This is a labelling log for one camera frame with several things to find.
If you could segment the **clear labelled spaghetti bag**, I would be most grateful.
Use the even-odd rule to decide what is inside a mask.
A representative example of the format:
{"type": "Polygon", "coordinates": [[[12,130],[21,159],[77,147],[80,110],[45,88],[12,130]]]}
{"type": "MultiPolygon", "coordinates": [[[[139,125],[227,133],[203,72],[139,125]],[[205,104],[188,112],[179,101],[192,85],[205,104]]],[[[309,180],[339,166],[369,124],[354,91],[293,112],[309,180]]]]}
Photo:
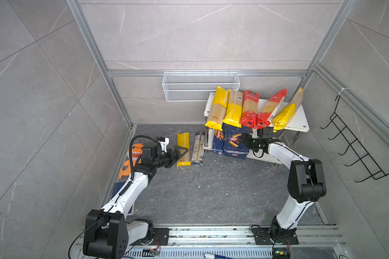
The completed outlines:
{"type": "Polygon", "coordinates": [[[194,138],[191,163],[203,165],[205,133],[197,132],[194,138]]]}

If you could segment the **blue Barilla spaghetti box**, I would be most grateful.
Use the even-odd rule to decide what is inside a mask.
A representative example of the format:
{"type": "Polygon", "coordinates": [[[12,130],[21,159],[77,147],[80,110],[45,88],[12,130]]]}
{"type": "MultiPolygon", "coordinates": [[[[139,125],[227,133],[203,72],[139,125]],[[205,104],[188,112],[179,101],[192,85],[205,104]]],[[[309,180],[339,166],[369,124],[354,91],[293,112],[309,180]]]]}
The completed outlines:
{"type": "Polygon", "coordinates": [[[212,152],[222,155],[224,153],[224,133],[223,131],[215,130],[212,143],[212,152]]]}

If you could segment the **yellow Pastatime spaghetti bag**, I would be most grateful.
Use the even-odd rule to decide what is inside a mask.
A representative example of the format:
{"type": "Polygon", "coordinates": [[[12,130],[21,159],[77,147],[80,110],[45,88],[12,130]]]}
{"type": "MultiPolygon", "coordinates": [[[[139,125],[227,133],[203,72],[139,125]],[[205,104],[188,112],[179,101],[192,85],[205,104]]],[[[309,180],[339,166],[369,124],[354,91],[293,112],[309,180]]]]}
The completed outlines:
{"type": "Polygon", "coordinates": [[[205,126],[214,130],[222,131],[223,119],[226,115],[226,109],[228,106],[228,90],[217,87],[215,97],[211,105],[210,113],[206,120],[205,126]]]}

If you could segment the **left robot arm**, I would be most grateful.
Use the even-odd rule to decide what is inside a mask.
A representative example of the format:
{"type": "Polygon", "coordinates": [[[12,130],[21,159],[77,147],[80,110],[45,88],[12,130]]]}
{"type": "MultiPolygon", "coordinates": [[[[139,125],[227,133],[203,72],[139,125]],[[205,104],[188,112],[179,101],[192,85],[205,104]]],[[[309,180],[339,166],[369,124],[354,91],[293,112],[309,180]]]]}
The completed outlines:
{"type": "Polygon", "coordinates": [[[83,254],[97,259],[121,259],[128,245],[135,242],[151,243],[154,228],[151,220],[126,222],[129,210],[142,191],[146,189],[159,168],[170,168],[189,153],[189,148],[168,148],[169,139],[142,136],[152,141],[145,145],[141,155],[129,160],[129,177],[125,184],[101,209],[92,209],[85,219],[83,254]]]}

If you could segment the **blue Barilla rigatoni box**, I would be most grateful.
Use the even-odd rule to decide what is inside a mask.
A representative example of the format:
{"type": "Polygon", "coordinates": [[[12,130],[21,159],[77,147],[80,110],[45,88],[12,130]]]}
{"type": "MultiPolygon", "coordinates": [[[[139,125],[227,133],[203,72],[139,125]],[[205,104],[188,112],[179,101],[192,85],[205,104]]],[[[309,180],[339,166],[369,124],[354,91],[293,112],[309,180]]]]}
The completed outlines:
{"type": "Polygon", "coordinates": [[[226,129],[224,131],[223,155],[245,160],[249,153],[249,148],[240,143],[239,139],[243,134],[250,133],[251,128],[226,125],[226,129]]]}

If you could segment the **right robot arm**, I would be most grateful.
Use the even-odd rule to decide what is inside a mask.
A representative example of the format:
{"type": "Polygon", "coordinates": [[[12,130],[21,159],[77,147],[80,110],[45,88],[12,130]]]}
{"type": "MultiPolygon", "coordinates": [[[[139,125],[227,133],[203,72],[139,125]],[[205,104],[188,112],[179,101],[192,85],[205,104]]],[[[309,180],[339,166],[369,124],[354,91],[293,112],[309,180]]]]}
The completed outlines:
{"type": "Polygon", "coordinates": [[[243,133],[238,141],[252,151],[262,150],[264,154],[275,157],[290,170],[287,181],[288,199],[281,212],[273,218],[269,228],[251,227],[255,243],[297,245],[296,230],[299,220],[314,202],[326,195],[322,162],[298,154],[279,139],[254,139],[250,134],[243,133]]]}

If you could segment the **yellow pasta bag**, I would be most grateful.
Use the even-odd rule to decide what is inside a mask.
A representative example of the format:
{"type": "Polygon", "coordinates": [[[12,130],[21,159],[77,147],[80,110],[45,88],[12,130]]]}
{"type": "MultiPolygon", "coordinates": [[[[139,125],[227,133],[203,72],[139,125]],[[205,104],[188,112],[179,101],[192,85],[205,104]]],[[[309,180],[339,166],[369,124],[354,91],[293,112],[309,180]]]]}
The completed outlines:
{"type": "Polygon", "coordinates": [[[283,130],[288,125],[288,123],[292,120],[298,108],[302,104],[303,99],[304,99],[304,90],[300,88],[297,91],[297,93],[293,96],[288,106],[283,108],[283,110],[274,118],[272,122],[274,133],[283,130]]]}

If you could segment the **yellow barcode spaghetti bag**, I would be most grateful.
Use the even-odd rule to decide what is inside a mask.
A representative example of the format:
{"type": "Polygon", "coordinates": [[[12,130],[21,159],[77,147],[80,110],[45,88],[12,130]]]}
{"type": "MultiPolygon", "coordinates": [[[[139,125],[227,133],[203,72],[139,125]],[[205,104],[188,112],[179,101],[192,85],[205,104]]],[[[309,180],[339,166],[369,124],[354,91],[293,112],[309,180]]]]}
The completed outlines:
{"type": "Polygon", "coordinates": [[[243,92],[230,90],[228,98],[228,106],[223,123],[234,127],[241,128],[241,117],[243,109],[243,92]]]}

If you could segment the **red spaghetti bag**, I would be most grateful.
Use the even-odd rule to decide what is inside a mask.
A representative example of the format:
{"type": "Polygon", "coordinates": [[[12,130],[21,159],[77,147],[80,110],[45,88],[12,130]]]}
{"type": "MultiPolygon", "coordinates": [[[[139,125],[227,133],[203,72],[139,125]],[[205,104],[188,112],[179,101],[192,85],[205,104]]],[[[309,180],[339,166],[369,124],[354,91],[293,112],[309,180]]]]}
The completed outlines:
{"type": "Polygon", "coordinates": [[[258,115],[259,97],[259,93],[249,90],[244,91],[242,116],[240,120],[240,124],[242,126],[247,126],[250,128],[255,127],[258,115]]]}
{"type": "Polygon", "coordinates": [[[283,89],[272,96],[257,114],[255,129],[266,128],[270,126],[275,115],[281,107],[287,94],[287,89],[283,89]]]}

